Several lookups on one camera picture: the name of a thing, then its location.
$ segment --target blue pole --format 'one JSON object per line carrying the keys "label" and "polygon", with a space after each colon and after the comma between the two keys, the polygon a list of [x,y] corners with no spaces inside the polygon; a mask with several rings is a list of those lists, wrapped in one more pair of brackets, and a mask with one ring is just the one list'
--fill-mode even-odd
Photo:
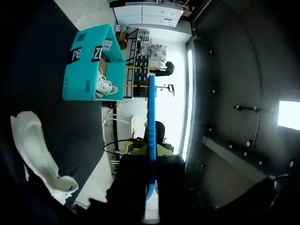
{"label": "blue pole", "polygon": [[149,189],[147,200],[152,196],[155,189],[155,161],[156,161],[156,128],[155,128],[155,75],[149,76],[148,86],[148,156],[150,166]]}

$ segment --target cable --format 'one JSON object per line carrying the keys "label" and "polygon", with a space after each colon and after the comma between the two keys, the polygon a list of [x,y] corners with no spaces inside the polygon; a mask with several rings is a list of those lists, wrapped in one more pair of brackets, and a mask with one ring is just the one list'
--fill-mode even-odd
{"label": "cable", "polygon": [[117,103],[127,103],[127,102],[133,102],[135,99],[132,99],[130,101],[126,101],[126,102],[117,102]]}
{"label": "cable", "polygon": [[[118,140],[116,142],[110,142],[110,143],[103,146],[103,151],[106,151],[104,148],[107,147],[108,145],[115,144],[115,143],[118,143],[118,142],[131,141],[131,140],[132,139],[123,139],[123,140]],[[120,154],[120,153],[117,153],[117,152],[112,152],[112,151],[106,151],[106,152],[111,153],[111,154],[119,154],[119,155],[123,156],[123,154]]]}
{"label": "cable", "polygon": [[123,155],[124,155],[124,154],[120,154],[120,153],[118,153],[118,152],[112,152],[112,151],[106,151],[106,150],[103,150],[103,151],[108,152],[108,153],[111,153],[111,154],[118,154],[118,155],[120,155],[120,156],[123,156]]}
{"label": "cable", "polygon": [[192,29],[193,31],[194,31],[194,33],[195,33],[195,37],[190,41],[190,43],[188,44],[188,49],[190,49],[189,48],[189,46],[191,45],[191,43],[197,38],[197,34],[196,34],[196,30],[195,30],[195,28],[193,28]]}
{"label": "cable", "polygon": [[190,49],[189,48],[189,46],[191,45],[191,43],[196,39],[196,37],[197,37],[197,34],[196,34],[196,30],[195,30],[195,21],[198,19],[198,17],[200,16],[200,14],[206,9],[206,7],[210,4],[210,2],[211,2],[212,0],[208,0],[208,2],[205,4],[205,6],[202,8],[202,10],[200,11],[200,13],[197,15],[197,17],[193,20],[193,22],[192,22],[192,29],[191,30],[193,30],[194,31],[194,33],[195,33],[195,37],[190,41],[190,43],[188,44],[188,49]]}
{"label": "cable", "polygon": [[125,124],[130,125],[130,123],[128,121],[125,121],[125,120],[120,120],[120,119],[115,119],[115,118],[107,118],[107,120],[115,120],[115,121],[123,122]]}
{"label": "cable", "polygon": [[[245,33],[246,33],[246,35],[247,35],[247,37],[248,37],[251,45],[252,45],[253,52],[254,52],[254,55],[255,55],[255,60],[256,60],[256,63],[257,63],[257,70],[258,70],[259,83],[260,83],[260,95],[261,95],[260,107],[262,107],[262,105],[263,105],[263,76],[262,76],[262,69],[261,69],[261,64],[259,62],[259,59],[258,59],[257,49],[256,49],[256,46],[254,44],[253,38],[251,36],[250,30],[249,30],[247,24],[243,21],[243,19],[241,18],[241,16],[236,11],[234,11],[229,5],[227,5],[223,1],[220,0],[219,2],[225,8],[227,8],[230,12],[232,12],[239,19],[239,21],[240,21],[241,25],[243,26],[243,29],[244,29],[244,31],[245,31]],[[260,118],[260,114],[258,112],[257,113],[257,124],[256,124],[256,129],[255,129],[255,134],[254,134],[252,146],[254,146],[254,143],[255,143],[256,138],[257,138],[257,133],[258,133],[258,130],[259,130],[259,125],[260,125],[259,118]]]}

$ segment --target teal shoe box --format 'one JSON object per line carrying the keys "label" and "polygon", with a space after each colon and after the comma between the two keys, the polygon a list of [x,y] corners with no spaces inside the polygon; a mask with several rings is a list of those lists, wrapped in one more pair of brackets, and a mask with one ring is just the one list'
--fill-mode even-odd
{"label": "teal shoe box", "polygon": [[[118,88],[117,93],[103,98],[95,95],[100,57],[106,62],[106,79]],[[62,98],[66,101],[122,100],[125,66],[125,59],[109,24],[78,32],[68,56]]]}

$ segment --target black surface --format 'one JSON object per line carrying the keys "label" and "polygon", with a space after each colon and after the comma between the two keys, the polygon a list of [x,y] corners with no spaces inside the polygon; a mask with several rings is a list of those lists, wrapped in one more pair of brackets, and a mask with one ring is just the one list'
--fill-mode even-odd
{"label": "black surface", "polygon": [[[18,14],[24,5],[28,14]],[[33,111],[40,118],[59,174],[78,182],[79,190],[67,199],[70,207],[103,155],[101,102],[62,100],[65,66],[78,30],[56,3],[28,1],[14,10],[17,13],[10,16],[18,23],[7,38],[9,61],[2,83],[6,107],[1,120],[7,122],[21,111]],[[14,148],[11,143],[5,146]],[[16,163],[16,168],[23,165]]]}

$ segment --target white cabinet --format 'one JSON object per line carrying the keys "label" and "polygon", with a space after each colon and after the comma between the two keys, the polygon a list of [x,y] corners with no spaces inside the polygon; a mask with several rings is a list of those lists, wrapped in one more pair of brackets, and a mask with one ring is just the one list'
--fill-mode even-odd
{"label": "white cabinet", "polygon": [[117,16],[118,24],[139,24],[142,23],[141,15]]}
{"label": "white cabinet", "polygon": [[122,6],[113,8],[116,17],[127,15],[142,15],[142,5],[139,6]]}
{"label": "white cabinet", "polygon": [[162,16],[143,15],[142,22],[143,24],[155,24],[155,25],[163,25],[168,27],[176,27],[178,20],[171,19],[171,18],[164,18]]}
{"label": "white cabinet", "polygon": [[183,10],[153,6],[130,5],[113,8],[118,24],[155,24],[176,27]]}
{"label": "white cabinet", "polygon": [[161,6],[147,6],[143,5],[142,15],[162,16],[166,18],[172,18],[179,20],[183,10],[161,7]]}

